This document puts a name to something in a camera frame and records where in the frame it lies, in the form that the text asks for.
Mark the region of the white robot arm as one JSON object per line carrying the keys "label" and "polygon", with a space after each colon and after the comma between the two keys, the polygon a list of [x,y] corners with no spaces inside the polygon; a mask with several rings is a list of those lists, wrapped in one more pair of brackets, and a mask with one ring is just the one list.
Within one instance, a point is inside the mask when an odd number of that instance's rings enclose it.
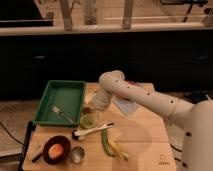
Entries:
{"label": "white robot arm", "polygon": [[152,91],[127,82],[120,70],[102,73],[99,86],[92,98],[97,110],[107,109],[115,95],[142,105],[184,130],[181,171],[213,171],[213,100],[193,104]]}

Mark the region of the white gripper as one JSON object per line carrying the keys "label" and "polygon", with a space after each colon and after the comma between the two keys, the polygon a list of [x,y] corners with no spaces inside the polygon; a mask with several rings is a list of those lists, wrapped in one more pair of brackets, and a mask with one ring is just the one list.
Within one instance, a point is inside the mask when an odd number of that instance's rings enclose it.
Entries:
{"label": "white gripper", "polygon": [[111,103],[112,95],[100,88],[92,98],[92,105],[99,111],[107,109]]}

